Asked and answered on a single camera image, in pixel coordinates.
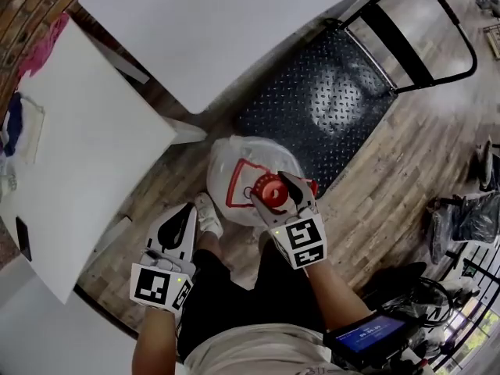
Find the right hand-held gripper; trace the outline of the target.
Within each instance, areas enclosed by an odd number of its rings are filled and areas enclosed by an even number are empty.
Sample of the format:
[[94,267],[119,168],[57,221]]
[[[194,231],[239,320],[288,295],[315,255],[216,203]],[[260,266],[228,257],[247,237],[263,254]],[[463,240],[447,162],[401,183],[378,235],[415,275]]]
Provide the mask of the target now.
[[316,209],[313,190],[306,180],[284,171],[278,177],[285,184],[289,197],[295,203],[297,214],[268,207],[254,192],[252,204],[275,240],[279,252],[294,270],[325,260],[327,237],[323,219]]

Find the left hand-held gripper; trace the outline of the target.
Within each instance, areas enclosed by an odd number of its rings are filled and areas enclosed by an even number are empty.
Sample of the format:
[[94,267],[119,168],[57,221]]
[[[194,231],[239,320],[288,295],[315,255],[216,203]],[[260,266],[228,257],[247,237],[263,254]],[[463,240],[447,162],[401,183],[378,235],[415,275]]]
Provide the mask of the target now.
[[[147,248],[131,267],[130,300],[163,311],[182,311],[193,287],[197,226],[193,203],[174,206],[152,222],[145,238]],[[182,259],[168,254],[182,254]]]

